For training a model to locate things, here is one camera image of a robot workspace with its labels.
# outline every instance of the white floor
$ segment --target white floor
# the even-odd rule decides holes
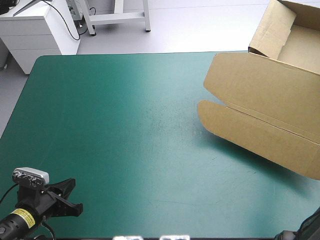
[[[97,14],[108,13],[112,1],[88,0]],[[142,9],[141,0],[124,0],[126,12]],[[320,7],[320,0],[296,0]],[[268,0],[149,0],[151,32],[144,23],[97,26],[97,35],[81,36],[78,54],[134,54],[247,50]],[[25,76],[9,57],[0,71],[0,136]]]

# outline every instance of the black cable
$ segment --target black cable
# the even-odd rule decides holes
[[[51,236],[52,236],[52,240],[57,240],[55,231],[52,229],[52,227],[50,227],[45,221],[43,221],[43,222],[41,223],[41,225],[42,225],[43,227],[45,227],[46,229],[48,229],[48,231],[50,232],[50,234],[51,234]]]
[[[97,9],[95,7],[91,7],[90,10],[92,10],[92,9],[94,9],[94,15],[96,15]],[[79,34],[79,36],[81,36],[81,35],[85,34],[87,31],[88,31],[88,28],[86,28],[86,30],[83,33],[78,32],[78,34]]]
[[[69,32],[69,34],[71,35],[71,37],[72,37],[74,40],[79,41],[79,40],[80,40],[80,35],[79,35],[78,38],[75,38],[75,37],[72,35],[72,33],[71,33],[70,29],[69,29],[69,26],[68,26],[65,18],[62,16],[62,14],[59,12],[59,10],[56,9],[56,8],[55,8],[53,5],[51,5],[50,3],[46,2],[45,0],[41,0],[41,1],[44,2],[44,3],[46,3],[46,4],[48,4],[48,5],[49,5],[50,7],[52,7],[54,10],[56,10],[56,12],[60,15],[60,17],[61,17],[62,20],[64,21],[64,24],[65,24],[66,28],[68,29],[68,32]]]
[[[1,200],[0,200],[0,204],[1,204],[2,201],[6,198],[6,196],[8,195],[8,193],[9,193],[12,189],[14,189],[16,186],[18,186],[17,183],[14,184],[12,187],[10,187],[10,188],[8,189],[8,191],[5,192],[5,194],[3,195],[3,197],[2,197]]]

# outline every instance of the corrugated cardboard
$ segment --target corrugated cardboard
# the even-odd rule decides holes
[[[203,100],[198,114],[210,132],[320,180],[317,14],[315,7],[271,0],[249,52],[213,59],[204,86],[225,106]]]

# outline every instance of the black mount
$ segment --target black mount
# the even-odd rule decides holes
[[[76,186],[73,178],[65,181],[49,184],[43,189],[31,189],[19,186],[18,203],[16,208],[31,209],[38,216],[49,217],[78,217],[83,212],[83,204],[73,204],[68,197]]]

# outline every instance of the green table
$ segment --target green table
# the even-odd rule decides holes
[[[58,237],[189,234],[273,237],[319,206],[320,182],[201,125],[197,104],[214,52],[46,56],[36,62],[0,139],[3,193],[16,167],[69,177],[78,217]],[[10,193],[0,207],[6,216]]]

